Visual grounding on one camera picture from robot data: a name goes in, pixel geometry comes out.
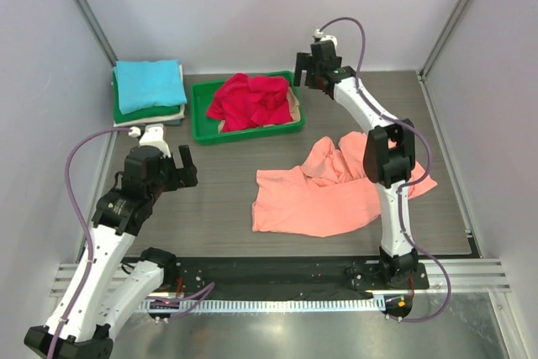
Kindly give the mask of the green plastic tray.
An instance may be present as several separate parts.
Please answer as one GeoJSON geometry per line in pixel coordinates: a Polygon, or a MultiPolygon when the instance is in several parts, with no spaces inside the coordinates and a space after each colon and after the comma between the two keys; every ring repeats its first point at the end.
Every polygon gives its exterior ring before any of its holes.
{"type": "MultiPolygon", "coordinates": [[[[265,75],[276,77],[282,76],[289,81],[293,92],[297,97],[297,90],[292,85],[292,74],[289,71],[278,71],[265,75]]],[[[298,132],[304,125],[303,111],[301,120],[297,123],[275,125],[267,128],[246,129],[242,131],[219,133],[219,121],[210,119],[206,116],[209,104],[211,103],[215,92],[227,81],[224,79],[210,82],[200,82],[191,87],[191,115],[193,122],[193,136],[198,143],[202,145],[215,145],[219,143],[232,142],[237,140],[249,140],[271,135],[284,135],[298,132]]]]}

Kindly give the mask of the red t shirt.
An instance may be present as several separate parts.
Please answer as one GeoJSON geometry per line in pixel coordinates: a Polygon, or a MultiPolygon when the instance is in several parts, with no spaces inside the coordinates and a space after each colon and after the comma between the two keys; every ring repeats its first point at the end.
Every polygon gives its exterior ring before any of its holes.
{"type": "Polygon", "coordinates": [[[289,87],[289,81],[282,76],[237,73],[215,92],[206,116],[219,122],[225,120],[224,133],[286,124],[292,121],[287,101],[289,87]]]}

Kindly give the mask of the salmon pink t shirt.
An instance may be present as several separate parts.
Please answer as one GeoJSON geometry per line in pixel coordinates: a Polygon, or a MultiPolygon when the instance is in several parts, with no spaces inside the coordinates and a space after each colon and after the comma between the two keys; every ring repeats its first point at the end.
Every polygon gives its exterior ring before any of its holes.
{"type": "Polygon", "coordinates": [[[352,131],[337,144],[325,136],[303,164],[259,170],[252,230],[324,238],[369,225],[381,205],[363,168],[366,145],[361,132],[352,131]]]}

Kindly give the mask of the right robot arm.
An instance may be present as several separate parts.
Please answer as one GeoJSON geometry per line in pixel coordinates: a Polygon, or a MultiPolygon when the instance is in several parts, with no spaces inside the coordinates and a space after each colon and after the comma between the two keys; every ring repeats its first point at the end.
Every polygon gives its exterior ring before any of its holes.
{"type": "Polygon", "coordinates": [[[297,53],[293,84],[323,91],[367,133],[363,168],[376,187],[381,206],[378,275],[389,288],[406,284],[419,265],[410,234],[407,187],[416,163],[414,134],[409,129],[412,123],[398,122],[366,90],[356,72],[342,65],[331,39],[316,39],[309,53],[297,53]]]}

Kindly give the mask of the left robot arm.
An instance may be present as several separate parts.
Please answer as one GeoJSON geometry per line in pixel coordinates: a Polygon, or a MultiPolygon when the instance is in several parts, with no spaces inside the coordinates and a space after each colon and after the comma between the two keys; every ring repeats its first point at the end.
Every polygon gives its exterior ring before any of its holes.
{"type": "Polygon", "coordinates": [[[198,184],[187,145],[178,148],[182,167],[153,145],[131,149],[120,172],[120,187],[96,205],[85,251],[70,285],[44,325],[29,328],[24,344],[41,358],[108,358],[129,317],[146,297],[172,290],[179,278],[177,258],[157,248],[142,252],[131,273],[114,288],[113,277],[142,224],[165,192],[198,184]]]}

